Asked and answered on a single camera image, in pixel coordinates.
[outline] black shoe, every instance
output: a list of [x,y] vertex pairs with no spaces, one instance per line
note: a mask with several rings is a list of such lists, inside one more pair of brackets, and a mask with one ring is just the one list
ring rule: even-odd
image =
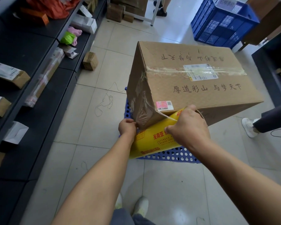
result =
[[167,13],[167,12],[164,12],[164,11],[163,11],[163,8],[161,7],[161,8],[159,8],[159,9],[157,10],[157,14],[156,14],[156,15],[157,15],[157,16],[167,16],[167,14],[168,14],[168,13]]
[[156,6],[156,4],[157,4],[157,0],[154,0],[153,5]]

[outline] blue crate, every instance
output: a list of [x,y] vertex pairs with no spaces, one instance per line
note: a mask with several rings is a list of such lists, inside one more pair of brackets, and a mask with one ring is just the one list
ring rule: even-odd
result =
[[[124,118],[132,118],[130,113],[128,99],[126,99]],[[176,147],[170,150],[157,152],[151,155],[146,155],[138,159],[144,160],[160,160],[160,161],[173,161],[180,163],[201,163],[195,156],[193,156],[185,147]]]
[[209,45],[232,49],[259,24],[258,17],[249,5],[239,1],[234,5],[233,2],[236,1],[203,0],[191,22],[194,39]]

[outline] person's left hand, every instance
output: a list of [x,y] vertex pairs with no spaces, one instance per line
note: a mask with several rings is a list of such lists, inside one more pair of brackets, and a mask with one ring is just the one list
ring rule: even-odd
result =
[[136,135],[136,122],[131,118],[124,118],[119,124],[119,132],[134,139]]

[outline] jeans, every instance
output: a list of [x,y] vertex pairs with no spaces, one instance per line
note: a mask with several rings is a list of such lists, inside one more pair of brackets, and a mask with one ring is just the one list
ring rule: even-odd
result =
[[113,211],[110,225],[155,225],[150,220],[144,218],[141,214],[135,214],[131,217],[129,212],[124,209],[116,209]]
[[253,125],[261,133],[281,128],[281,106],[262,113],[261,118]]

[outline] pink cloth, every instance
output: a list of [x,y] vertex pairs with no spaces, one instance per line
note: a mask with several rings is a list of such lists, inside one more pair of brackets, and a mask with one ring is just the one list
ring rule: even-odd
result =
[[81,34],[82,34],[82,30],[77,30],[77,29],[75,29],[75,28],[73,28],[71,26],[68,28],[68,32],[73,33],[77,37],[81,36]]
[[73,45],[73,46],[76,46],[76,45],[77,45],[77,36],[74,38],[74,40],[73,40],[73,42],[72,42],[71,45]]

